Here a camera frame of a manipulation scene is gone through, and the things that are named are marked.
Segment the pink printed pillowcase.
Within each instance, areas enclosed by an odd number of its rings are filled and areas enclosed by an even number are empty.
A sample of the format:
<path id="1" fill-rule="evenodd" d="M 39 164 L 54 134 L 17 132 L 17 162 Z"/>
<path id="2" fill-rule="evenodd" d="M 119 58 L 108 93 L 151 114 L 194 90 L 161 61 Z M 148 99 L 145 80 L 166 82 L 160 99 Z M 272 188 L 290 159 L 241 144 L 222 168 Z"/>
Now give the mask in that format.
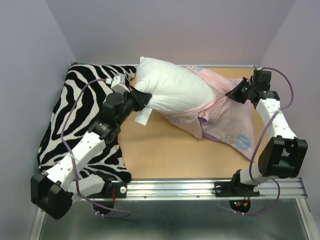
<path id="1" fill-rule="evenodd" d="M 242 104 L 226 96 L 243 79 L 223 77 L 198 66 L 188 66 L 185 69 L 208 85 L 214 93 L 213 100 L 182 113 L 161 115 L 197 139 L 205 137 L 214 142 L 225 143 L 250 160 L 256 143 L 251 103 L 246 101 Z"/>

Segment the white pillow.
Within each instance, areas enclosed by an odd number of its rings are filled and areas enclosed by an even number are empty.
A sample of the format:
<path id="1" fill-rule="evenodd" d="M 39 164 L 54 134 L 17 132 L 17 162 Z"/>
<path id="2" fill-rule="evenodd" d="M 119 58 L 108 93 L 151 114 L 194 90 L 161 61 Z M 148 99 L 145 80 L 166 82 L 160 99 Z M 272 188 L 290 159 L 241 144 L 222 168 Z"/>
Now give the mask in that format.
<path id="1" fill-rule="evenodd" d="M 147 107 L 183 113 L 211 102 L 215 91 L 190 70 L 160 59 L 140 57 L 134 87 L 152 95 Z"/>

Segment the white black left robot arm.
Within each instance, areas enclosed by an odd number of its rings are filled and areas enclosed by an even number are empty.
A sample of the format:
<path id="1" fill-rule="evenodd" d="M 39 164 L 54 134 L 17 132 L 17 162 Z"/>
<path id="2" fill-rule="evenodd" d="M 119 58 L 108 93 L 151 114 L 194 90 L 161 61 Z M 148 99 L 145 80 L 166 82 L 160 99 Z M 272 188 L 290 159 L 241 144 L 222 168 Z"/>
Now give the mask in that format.
<path id="1" fill-rule="evenodd" d="M 107 95 L 93 124 L 80 142 L 68 149 L 68 154 L 45 173 L 36 172 L 30 179 L 31 202 L 53 219 L 61 219 L 78 200 L 98 194 L 106 197 L 111 184 L 101 174 L 94 173 L 80 180 L 79 172 L 87 163 L 112 143 L 121 131 L 121 124 L 132 112 L 143 110 L 152 94 L 133 86 L 123 92 Z"/>

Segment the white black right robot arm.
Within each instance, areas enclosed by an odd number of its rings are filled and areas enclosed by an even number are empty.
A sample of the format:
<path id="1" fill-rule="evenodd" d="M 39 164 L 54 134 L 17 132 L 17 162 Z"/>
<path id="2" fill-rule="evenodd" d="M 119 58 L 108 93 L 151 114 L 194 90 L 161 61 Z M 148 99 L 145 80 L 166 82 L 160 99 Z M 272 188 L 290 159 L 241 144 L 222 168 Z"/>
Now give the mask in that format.
<path id="1" fill-rule="evenodd" d="M 272 67 L 256 68 L 250 78 L 243 78 L 226 93 L 235 102 L 252 103 L 264 123 L 262 135 L 268 136 L 257 163 L 251 162 L 248 168 L 237 170 L 231 181 L 220 187 L 234 196 L 251 192 L 257 185 L 275 178 L 295 178 L 307 153 L 307 141 L 297 137 L 283 113 L 292 103 L 282 106 L 278 93 L 271 90 L 273 71 Z"/>

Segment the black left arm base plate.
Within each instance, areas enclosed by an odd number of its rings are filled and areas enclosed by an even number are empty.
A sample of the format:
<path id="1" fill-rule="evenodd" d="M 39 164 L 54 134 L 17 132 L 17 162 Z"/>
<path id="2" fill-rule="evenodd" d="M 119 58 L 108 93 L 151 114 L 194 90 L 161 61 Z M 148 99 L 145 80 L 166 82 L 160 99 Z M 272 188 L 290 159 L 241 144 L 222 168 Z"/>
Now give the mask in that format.
<path id="1" fill-rule="evenodd" d="M 86 196 L 90 199 L 124 199 L 127 197 L 128 184 L 126 182 L 105 182 L 100 191 L 95 190 Z"/>

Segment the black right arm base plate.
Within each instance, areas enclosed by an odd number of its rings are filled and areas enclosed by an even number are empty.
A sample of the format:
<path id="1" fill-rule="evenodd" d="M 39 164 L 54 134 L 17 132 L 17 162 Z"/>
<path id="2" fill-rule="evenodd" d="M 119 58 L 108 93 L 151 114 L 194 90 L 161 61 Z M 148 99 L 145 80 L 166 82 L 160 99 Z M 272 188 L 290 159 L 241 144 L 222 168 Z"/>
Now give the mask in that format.
<path id="1" fill-rule="evenodd" d="M 233 183 L 232 181 L 216 181 L 212 192 L 218 198 L 259 197 L 259 190 L 254 191 L 254 185 Z"/>

